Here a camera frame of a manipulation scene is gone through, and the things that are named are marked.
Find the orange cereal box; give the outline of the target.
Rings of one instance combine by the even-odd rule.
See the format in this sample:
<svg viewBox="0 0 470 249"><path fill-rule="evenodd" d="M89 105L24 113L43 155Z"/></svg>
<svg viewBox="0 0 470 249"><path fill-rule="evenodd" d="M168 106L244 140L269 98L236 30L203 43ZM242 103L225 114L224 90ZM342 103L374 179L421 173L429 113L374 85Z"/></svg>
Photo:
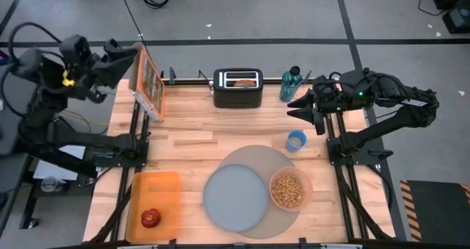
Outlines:
<svg viewBox="0 0 470 249"><path fill-rule="evenodd" d="M165 118L165 83L141 43L134 46L137 55L128 69L128 89L152 121Z"/></svg>

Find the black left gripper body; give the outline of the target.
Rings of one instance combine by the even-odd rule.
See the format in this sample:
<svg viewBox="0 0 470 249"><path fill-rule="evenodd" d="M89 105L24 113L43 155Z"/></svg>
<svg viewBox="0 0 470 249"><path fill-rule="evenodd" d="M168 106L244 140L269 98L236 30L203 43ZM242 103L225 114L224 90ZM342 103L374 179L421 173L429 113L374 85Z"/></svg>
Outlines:
<svg viewBox="0 0 470 249"><path fill-rule="evenodd" d="M92 102L103 102L106 94L98 90L107 87L105 75L110 58L107 54L72 54L69 57L69 73L74 80L69 97Z"/></svg>

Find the black desk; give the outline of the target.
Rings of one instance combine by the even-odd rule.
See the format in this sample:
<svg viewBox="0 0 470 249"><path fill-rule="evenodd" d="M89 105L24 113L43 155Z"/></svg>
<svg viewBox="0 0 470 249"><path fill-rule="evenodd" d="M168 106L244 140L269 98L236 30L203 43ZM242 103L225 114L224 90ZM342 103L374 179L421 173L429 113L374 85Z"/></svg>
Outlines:
<svg viewBox="0 0 470 249"><path fill-rule="evenodd" d="M7 66L0 67L0 102L2 94L18 111L24 111L37 92L37 85L20 79L7 72ZM64 192L42 192L40 182L29 170L35 158L23 152L17 128L20 117L8 108L0 109L0 238L4 234L13 211L16 198L21 190L28 190L29 197L19 223L20 229L35 227L33 217L36 201L44 198L85 196L92 193L90 188L80 189L73 182Z"/></svg>

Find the pink translucent bowl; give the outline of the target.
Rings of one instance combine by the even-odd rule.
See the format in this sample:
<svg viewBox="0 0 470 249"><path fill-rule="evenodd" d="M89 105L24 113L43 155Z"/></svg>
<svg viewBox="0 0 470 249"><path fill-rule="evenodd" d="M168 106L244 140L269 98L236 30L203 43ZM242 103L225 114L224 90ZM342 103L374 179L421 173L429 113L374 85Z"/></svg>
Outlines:
<svg viewBox="0 0 470 249"><path fill-rule="evenodd" d="M269 182L270 197L288 212L302 210L313 197L313 187L306 173L296 167L278 169Z"/></svg>

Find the red apple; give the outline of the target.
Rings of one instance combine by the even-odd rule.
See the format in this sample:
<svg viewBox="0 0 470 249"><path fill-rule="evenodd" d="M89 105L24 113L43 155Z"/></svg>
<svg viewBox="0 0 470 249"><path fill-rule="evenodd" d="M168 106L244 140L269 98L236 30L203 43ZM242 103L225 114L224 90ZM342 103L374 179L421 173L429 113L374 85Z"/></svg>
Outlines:
<svg viewBox="0 0 470 249"><path fill-rule="evenodd" d="M154 228L160 224L162 219L161 213L157 209L145 210L141 214L141 224L145 228Z"/></svg>

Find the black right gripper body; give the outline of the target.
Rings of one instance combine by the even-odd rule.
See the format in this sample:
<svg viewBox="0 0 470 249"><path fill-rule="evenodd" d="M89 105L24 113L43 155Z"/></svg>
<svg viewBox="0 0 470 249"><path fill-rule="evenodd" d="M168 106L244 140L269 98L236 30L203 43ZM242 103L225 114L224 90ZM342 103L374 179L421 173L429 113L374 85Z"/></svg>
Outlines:
<svg viewBox="0 0 470 249"><path fill-rule="evenodd" d="M338 102L341 100L341 84L338 80L319 80L315 81L312 87L314 91L314 125L317 134L323 135L325 133L324 116L341 109L338 106Z"/></svg>

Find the clear plastic cup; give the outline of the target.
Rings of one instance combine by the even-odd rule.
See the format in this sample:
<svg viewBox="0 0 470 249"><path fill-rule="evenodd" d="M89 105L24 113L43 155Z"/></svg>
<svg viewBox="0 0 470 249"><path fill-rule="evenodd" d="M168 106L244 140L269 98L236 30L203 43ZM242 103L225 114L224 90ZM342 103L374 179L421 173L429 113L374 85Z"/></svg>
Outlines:
<svg viewBox="0 0 470 249"><path fill-rule="evenodd" d="M40 188L44 192L61 192L64 182L54 176L48 176L41 181Z"/></svg>

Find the grey round plate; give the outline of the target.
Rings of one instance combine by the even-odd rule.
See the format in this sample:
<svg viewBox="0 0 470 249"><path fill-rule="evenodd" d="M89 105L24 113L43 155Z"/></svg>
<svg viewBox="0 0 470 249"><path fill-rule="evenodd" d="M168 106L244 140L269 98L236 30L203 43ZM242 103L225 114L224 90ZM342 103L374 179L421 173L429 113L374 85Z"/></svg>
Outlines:
<svg viewBox="0 0 470 249"><path fill-rule="evenodd" d="M203 190L209 219L224 231L243 232L256 226L269 206L264 179L251 167L226 165L215 170Z"/></svg>

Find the black two-slot toaster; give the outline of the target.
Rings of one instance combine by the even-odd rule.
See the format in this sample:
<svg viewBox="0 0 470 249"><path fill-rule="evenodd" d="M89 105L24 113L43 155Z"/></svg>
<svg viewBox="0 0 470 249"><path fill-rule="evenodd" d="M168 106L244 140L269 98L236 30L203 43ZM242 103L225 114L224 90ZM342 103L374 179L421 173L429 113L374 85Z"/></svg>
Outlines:
<svg viewBox="0 0 470 249"><path fill-rule="evenodd" d="M213 74L213 101L217 108L252 109L261 106L264 77L257 68L221 68ZM240 79L256 82L256 87L235 87Z"/></svg>

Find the grey round placemat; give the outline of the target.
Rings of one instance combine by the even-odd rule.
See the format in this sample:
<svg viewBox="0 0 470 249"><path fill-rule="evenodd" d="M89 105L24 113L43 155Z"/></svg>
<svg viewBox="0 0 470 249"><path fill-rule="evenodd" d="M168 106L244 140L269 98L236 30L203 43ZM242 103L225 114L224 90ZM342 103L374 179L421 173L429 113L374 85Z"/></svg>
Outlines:
<svg viewBox="0 0 470 249"><path fill-rule="evenodd" d="M267 186L269 205L263 219L251 229L240 232L251 239L269 239L286 231L297 219L299 211L289 212L275 204L270 196L270 179L282 167L294 167L294 163L280 151L264 145L249 145L230 153L219 167L245 165L254 169Z"/></svg>

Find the orange plastic tray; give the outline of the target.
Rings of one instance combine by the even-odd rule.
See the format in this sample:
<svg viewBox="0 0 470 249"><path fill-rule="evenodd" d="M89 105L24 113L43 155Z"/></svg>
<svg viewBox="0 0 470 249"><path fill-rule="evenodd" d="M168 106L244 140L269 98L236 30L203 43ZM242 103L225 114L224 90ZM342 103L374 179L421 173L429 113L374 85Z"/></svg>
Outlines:
<svg viewBox="0 0 470 249"><path fill-rule="evenodd" d="M162 219L154 228L141 224L145 210L157 209ZM126 240L148 244L175 239L181 214L181 178L176 171L138 173L134 176L129 201Z"/></svg>

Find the black floor device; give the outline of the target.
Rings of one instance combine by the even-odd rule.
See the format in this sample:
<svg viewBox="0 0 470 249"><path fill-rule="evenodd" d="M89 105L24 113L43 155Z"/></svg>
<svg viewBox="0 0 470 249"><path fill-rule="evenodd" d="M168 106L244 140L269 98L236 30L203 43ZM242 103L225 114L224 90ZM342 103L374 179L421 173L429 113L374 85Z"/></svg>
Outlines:
<svg viewBox="0 0 470 249"><path fill-rule="evenodd" d="M455 8L447 12L442 20L450 34L470 33L470 9Z"/></svg>

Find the black mat hazard stripes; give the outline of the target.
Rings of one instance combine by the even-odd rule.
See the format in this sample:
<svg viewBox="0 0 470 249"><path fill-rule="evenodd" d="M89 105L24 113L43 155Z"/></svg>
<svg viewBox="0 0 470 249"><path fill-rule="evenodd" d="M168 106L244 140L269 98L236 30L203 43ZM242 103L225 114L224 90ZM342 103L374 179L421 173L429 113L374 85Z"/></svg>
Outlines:
<svg viewBox="0 0 470 249"><path fill-rule="evenodd" d="M470 246L470 187L432 181L401 181L413 242Z"/></svg>

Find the white paper sheet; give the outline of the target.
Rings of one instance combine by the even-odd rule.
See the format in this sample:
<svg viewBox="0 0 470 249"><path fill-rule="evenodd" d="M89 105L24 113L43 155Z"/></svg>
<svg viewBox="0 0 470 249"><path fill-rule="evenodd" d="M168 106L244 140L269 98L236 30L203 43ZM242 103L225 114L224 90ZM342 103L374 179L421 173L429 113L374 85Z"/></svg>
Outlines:
<svg viewBox="0 0 470 249"><path fill-rule="evenodd" d="M66 145L61 147L59 150L63 153L70 154L74 157L82 159L85 152L84 146L78 145ZM39 160L35 168L33 178L35 179L45 179L49 176L53 176L60 180L65 181L75 181L78 177L77 173L74 173L70 170L53 165L52 163Z"/></svg>

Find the teal water bottle black cap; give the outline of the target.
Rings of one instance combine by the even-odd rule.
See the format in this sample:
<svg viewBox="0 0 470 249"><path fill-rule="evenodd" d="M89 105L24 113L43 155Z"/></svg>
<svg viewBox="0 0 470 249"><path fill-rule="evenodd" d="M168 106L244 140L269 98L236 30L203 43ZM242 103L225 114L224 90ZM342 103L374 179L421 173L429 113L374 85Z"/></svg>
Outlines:
<svg viewBox="0 0 470 249"><path fill-rule="evenodd" d="M290 102L302 82L303 77L300 74L300 68L296 65L291 67L282 75L279 99L282 102Z"/></svg>

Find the black aluminium table frame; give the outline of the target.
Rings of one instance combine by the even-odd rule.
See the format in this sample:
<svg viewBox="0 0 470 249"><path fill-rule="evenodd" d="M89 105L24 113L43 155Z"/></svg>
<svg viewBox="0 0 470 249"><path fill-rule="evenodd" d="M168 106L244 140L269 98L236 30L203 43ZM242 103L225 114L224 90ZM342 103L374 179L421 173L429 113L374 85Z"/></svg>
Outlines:
<svg viewBox="0 0 470 249"><path fill-rule="evenodd" d="M121 80L109 122L110 135L129 131L134 97L128 79ZM262 104L257 109L218 109L213 105L209 85L202 79L177 79L165 83L165 117L150 122L148 161L143 172L176 171L181 179L181 215L176 245L184 244L265 244L346 242L342 207L334 167L329 163L327 134L318 136L314 127L289 117L278 94L279 84L266 84ZM306 147L286 150L292 130L303 130ZM313 198L294 223L282 234L268 239L251 239L216 227L203 208L203 188L208 177L232 151L248 145L265 145L289 157L308 174ZM388 235L395 231L379 176L368 167L355 166L361 202L374 221ZM106 223L117 205L122 168L113 168L98 180L84 230L90 240Z"/></svg>

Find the blue cup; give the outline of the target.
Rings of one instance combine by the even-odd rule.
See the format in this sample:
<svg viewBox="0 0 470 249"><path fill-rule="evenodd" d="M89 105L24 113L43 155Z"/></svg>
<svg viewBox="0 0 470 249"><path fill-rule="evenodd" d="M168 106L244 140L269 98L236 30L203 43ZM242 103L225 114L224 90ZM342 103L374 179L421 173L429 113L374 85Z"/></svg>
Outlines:
<svg viewBox="0 0 470 249"><path fill-rule="evenodd" d="M307 143L307 137L301 130L289 132L286 139L286 149L290 152L299 151Z"/></svg>

